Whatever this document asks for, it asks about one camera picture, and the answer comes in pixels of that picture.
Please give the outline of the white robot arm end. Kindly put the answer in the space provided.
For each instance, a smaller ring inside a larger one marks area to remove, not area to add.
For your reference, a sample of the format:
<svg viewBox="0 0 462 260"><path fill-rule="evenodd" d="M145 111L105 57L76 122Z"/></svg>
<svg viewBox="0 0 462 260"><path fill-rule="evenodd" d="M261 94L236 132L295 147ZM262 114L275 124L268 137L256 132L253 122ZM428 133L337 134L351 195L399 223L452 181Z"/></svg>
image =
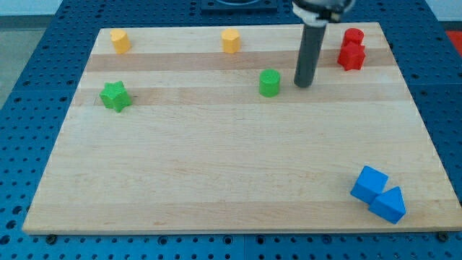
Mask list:
<svg viewBox="0 0 462 260"><path fill-rule="evenodd" d="M305 25L324 27L339 23L355 3L355 0L292 0L292 11Z"/></svg>

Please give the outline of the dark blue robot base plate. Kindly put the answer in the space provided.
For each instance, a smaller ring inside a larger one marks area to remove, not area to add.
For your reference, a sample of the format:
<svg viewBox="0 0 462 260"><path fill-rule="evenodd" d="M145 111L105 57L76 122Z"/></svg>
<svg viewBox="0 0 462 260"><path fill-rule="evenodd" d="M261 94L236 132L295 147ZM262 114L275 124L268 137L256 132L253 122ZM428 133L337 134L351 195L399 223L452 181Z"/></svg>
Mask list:
<svg viewBox="0 0 462 260"><path fill-rule="evenodd" d="M276 11L277 0L200 0L204 12Z"/></svg>

